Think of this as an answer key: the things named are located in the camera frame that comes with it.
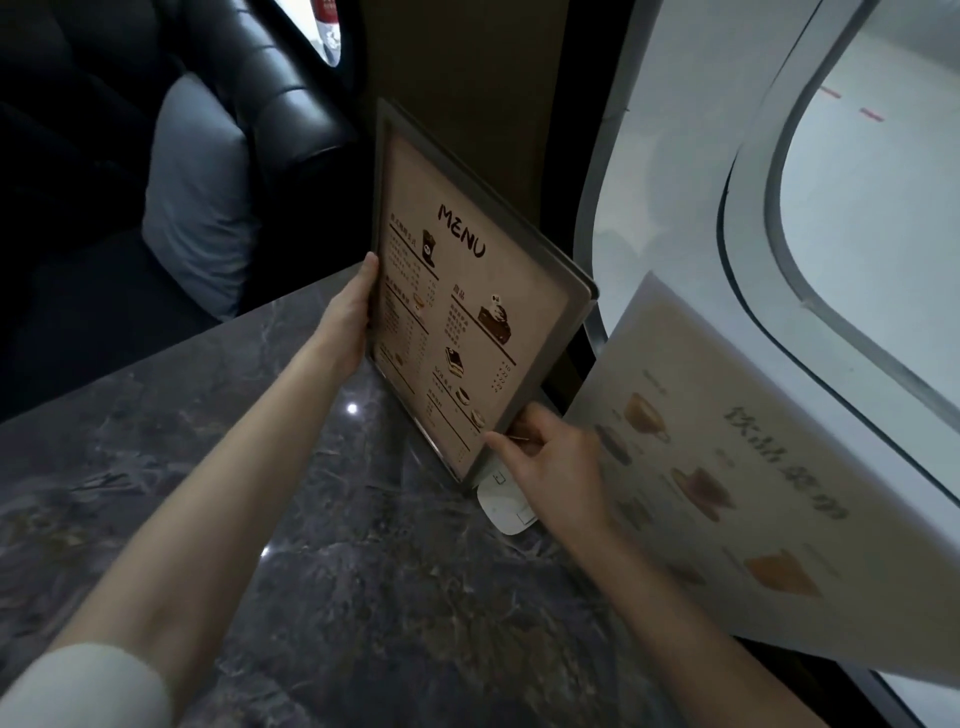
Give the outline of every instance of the transparent acrylic menu cover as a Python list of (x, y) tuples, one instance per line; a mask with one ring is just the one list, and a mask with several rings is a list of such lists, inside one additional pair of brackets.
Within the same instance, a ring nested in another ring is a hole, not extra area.
[(596, 300), (571, 261), (380, 102), (371, 356), (458, 480)]

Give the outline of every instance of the pillow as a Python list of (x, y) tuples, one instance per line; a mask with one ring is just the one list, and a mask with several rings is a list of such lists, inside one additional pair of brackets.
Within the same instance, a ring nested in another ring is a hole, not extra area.
[(247, 138), (193, 74), (163, 99), (150, 156), (143, 239), (208, 313), (237, 314), (260, 224)]

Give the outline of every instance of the brown wall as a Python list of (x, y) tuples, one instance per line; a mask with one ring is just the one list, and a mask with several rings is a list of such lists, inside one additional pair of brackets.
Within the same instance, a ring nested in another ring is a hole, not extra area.
[(537, 223), (566, 0), (360, 0), (372, 131), (395, 99)]

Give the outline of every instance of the person's left arm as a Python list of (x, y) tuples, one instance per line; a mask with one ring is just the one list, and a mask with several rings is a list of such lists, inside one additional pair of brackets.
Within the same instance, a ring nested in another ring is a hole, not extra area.
[(246, 415), (134, 534), (50, 647), (119, 647), (153, 667), (179, 715), (220, 648), (324, 418), (363, 357), (377, 260)]

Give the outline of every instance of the person's right arm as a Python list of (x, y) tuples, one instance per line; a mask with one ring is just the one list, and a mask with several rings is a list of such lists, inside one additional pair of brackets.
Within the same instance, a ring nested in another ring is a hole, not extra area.
[(530, 404), (515, 425), (542, 447), (488, 432), (530, 507), (626, 621), (691, 725), (823, 728), (824, 722), (730, 635), (613, 522), (596, 437)]

